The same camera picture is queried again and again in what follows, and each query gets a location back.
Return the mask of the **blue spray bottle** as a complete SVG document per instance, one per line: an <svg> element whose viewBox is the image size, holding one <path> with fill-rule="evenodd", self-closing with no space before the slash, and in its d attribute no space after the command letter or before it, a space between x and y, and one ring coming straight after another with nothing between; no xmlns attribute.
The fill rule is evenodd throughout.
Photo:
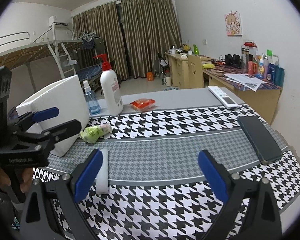
<svg viewBox="0 0 300 240"><path fill-rule="evenodd" d="M91 89L89 85L88 80L83 81L83 86L85 91L84 97L88 105L89 114L91 116L99 114L101 111L101 107L98 103L95 92Z"/></svg>

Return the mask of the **white metal bunk bed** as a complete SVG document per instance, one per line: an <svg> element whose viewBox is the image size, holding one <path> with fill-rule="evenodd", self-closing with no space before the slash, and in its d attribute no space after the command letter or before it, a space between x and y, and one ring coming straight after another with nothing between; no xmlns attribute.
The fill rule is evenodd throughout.
<svg viewBox="0 0 300 240"><path fill-rule="evenodd" d="M59 40L56 37L55 26L47 29L34 41L31 41L30 33L27 31L7 34L0 37L0 48L23 41L26 44L0 52L0 66L6 66L13 70L25 65L32 88L36 92L37 88L32 75L31 62L51 56L57 64L62 79L67 74L76 75L75 66L78 65L78 62L71 57L70 53L80 48L87 48L87 43L94 41L96 38L98 36L95 32L80 33L72 31L70 40Z"/></svg>

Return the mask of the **white lotion pump bottle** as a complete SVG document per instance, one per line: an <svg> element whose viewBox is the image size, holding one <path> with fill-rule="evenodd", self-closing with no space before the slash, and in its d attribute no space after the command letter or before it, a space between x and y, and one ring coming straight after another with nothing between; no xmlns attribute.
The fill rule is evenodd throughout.
<svg viewBox="0 0 300 240"><path fill-rule="evenodd" d="M100 83L111 116L117 116L123 111L123 101L116 73L112 70L107 54L99 54L96 59L102 61Z"/></svg>

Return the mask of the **red snack packet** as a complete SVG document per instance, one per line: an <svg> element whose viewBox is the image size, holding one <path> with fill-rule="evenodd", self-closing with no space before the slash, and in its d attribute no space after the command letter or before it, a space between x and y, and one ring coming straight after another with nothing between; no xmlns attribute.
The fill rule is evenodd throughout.
<svg viewBox="0 0 300 240"><path fill-rule="evenodd" d="M138 99L131 102L129 105L137 112L145 112L154 107L156 101L153 99Z"/></svg>

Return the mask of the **long patterned desk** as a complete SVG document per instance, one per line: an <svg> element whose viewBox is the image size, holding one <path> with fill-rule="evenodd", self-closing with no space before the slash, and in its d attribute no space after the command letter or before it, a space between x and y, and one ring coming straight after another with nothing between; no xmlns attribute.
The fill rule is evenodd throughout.
<svg viewBox="0 0 300 240"><path fill-rule="evenodd" d="M227 74L241 74L240 69L228 66L204 69L203 73L209 77L209 85L227 88L249 104L268 124L273 123L282 87L265 82L260 85L257 91L253 91L239 83L227 81Z"/></svg>

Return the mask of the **papers on desk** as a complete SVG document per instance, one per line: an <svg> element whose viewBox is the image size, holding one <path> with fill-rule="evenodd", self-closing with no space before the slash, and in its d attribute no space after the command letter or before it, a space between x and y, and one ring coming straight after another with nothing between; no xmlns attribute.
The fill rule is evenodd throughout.
<svg viewBox="0 0 300 240"><path fill-rule="evenodd" d="M260 85L266 83L265 81L254 76L245 74L225 74L225 77L226 80L243 85L253 91L257 91Z"/></svg>

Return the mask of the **brown curtains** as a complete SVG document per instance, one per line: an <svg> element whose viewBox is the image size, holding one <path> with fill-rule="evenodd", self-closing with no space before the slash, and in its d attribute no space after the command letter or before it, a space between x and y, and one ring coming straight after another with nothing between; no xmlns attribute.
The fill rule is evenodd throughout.
<svg viewBox="0 0 300 240"><path fill-rule="evenodd" d="M106 3L72 18L77 32L95 32L106 44L121 80L145 78L158 55L181 47L181 34L172 0L122 0Z"/></svg>

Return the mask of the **blue bottle on desk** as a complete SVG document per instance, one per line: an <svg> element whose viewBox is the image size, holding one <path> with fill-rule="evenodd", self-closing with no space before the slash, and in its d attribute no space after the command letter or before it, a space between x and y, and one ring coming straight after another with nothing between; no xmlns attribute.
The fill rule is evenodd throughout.
<svg viewBox="0 0 300 240"><path fill-rule="evenodd" d="M266 80L275 84L276 86L282 87L284 84L284 78L285 78L285 69L270 63L268 66Z"/></svg>

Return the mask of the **wooden desk with drawers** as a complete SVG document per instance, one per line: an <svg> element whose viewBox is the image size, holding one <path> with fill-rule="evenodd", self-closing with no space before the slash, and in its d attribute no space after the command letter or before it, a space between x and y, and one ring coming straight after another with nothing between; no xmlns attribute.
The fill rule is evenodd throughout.
<svg viewBox="0 0 300 240"><path fill-rule="evenodd" d="M184 58L180 54L173 55L170 53L165 53L165 56L170 64L170 73L173 86L180 89L190 89L188 55L186 56L186 58ZM211 63L212 59L210 57L199 57L202 60L202 64Z"/></svg>

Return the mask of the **wooden smiley chair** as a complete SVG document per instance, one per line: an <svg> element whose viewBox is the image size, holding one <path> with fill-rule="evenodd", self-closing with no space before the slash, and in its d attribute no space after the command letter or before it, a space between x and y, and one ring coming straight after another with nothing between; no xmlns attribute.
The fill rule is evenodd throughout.
<svg viewBox="0 0 300 240"><path fill-rule="evenodd" d="M203 76L203 64L199 56L189 55L189 88L203 88L204 76Z"/></svg>

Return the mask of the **yellow banana toy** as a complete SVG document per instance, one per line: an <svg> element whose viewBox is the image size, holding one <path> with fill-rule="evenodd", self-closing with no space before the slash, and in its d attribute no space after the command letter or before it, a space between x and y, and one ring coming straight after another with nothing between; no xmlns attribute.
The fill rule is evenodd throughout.
<svg viewBox="0 0 300 240"><path fill-rule="evenodd" d="M213 69L215 65L213 63L205 63L202 65L203 69Z"/></svg>

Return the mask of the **red lidded thermos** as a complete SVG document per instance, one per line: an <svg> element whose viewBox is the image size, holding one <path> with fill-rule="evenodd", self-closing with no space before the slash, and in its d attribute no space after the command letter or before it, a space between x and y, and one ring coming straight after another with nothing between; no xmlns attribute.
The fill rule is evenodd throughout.
<svg viewBox="0 0 300 240"><path fill-rule="evenodd" d="M241 68L244 73L255 74L257 44L254 41L244 41L241 46Z"/></svg>

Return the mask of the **green spray bottle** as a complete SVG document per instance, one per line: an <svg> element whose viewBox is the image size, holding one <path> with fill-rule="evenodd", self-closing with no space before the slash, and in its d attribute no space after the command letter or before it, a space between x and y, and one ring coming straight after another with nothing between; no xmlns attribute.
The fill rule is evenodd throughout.
<svg viewBox="0 0 300 240"><path fill-rule="evenodd" d="M199 55L198 47L195 44L193 45L193 53L194 55Z"/></svg>

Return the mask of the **anime girl poster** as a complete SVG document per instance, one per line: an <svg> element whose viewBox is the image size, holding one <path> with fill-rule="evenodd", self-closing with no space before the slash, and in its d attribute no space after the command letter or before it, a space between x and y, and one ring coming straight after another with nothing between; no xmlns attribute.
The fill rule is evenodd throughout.
<svg viewBox="0 0 300 240"><path fill-rule="evenodd" d="M224 15L226 34L228 36L242 36L241 17L238 11L230 11Z"/></svg>

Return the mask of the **wall air conditioner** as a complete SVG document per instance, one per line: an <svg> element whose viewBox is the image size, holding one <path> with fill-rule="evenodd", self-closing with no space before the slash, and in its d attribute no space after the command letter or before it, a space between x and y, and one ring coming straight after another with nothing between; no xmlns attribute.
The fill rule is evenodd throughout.
<svg viewBox="0 0 300 240"><path fill-rule="evenodd" d="M53 26L58 26L58 27L67 27L69 24L68 22L62 22L57 20L56 16L50 16L48 19L49 22L49 27L52 28Z"/></svg>

